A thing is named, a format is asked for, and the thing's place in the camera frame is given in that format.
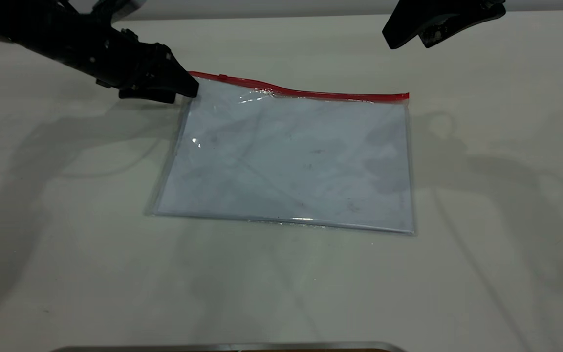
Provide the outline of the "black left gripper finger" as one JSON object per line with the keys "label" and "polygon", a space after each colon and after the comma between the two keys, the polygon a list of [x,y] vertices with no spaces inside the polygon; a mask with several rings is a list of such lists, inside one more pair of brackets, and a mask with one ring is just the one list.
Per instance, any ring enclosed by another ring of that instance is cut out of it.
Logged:
{"label": "black left gripper finger", "polygon": [[123,89],[119,90],[120,99],[141,99],[152,102],[173,104],[176,93],[156,89]]}
{"label": "black left gripper finger", "polygon": [[158,56],[156,77],[159,87],[185,97],[196,98],[199,82],[179,64],[169,47],[158,46]]}

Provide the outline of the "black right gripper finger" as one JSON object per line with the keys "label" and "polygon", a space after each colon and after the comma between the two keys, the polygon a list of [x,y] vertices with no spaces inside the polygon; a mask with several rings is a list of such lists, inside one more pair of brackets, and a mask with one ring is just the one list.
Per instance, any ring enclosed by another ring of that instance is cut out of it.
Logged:
{"label": "black right gripper finger", "polygon": [[438,16],[436,0],[400,0],[382,29],[390,49],[398,49],[427,29]]}
{"label": "black right gripper finger", "polygon": [[436,46],[470,27],[497,20],[506,14],[504,0],[460,0],[448,14],[432,20],[420,31],[419,38],[425,47]]}

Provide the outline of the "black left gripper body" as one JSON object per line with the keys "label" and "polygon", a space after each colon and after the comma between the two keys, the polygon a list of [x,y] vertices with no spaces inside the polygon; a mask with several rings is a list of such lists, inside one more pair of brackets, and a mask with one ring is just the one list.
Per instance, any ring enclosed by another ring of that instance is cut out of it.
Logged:
{"label": "black left gripper body", "polygon": [[165,75],[173,70],[173,55],[160,43],[143,43],[129,29],[84,26],[84,73],[108,87],[173,92]]}

